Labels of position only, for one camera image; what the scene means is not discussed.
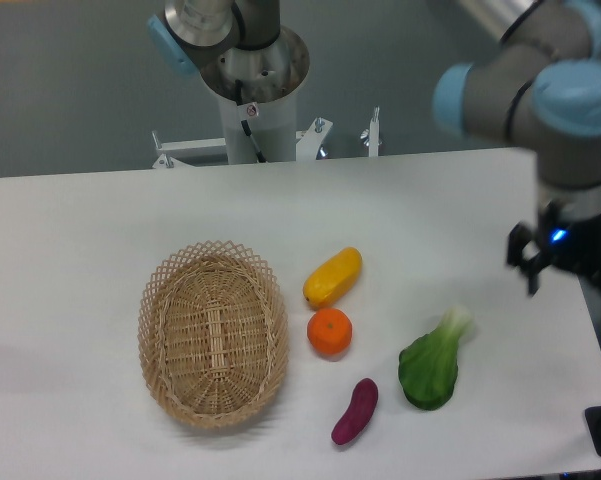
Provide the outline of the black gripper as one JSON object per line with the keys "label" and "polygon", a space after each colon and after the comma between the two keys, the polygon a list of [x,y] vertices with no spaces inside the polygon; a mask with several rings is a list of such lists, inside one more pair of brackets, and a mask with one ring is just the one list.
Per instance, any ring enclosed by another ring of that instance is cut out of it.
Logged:
{"label": "black gripper", "polygon": [[549,266],[592,280],[601,293],[601,213],[586,219],[568,218],[565,209],[551,201],[538,210],[539,250],[527,256],[529,246],[536,246],[535,233],[520,222],[508,235],[506,264],[526,278],[528,296],[537,293],[539,275]]}

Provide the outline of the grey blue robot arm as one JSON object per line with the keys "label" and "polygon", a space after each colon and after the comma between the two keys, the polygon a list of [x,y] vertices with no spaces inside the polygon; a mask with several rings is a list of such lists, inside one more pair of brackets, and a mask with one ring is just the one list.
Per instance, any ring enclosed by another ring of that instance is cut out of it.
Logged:
{"label": "grey blue robot arm", "polygon": [[[516,225],[506,261],[535,293],[543,269],[601,293],[601,7],[593,1],[466,1],[501,45],[483,66],[438,81],[432,112],[457,135],[536,155],[537,224]],[[172,68],[200,75],[222,112],[233,164],[317,159],[330,123],[295,127],[309,69],[304,42],[276,1],[169,1],[147,28]]]}

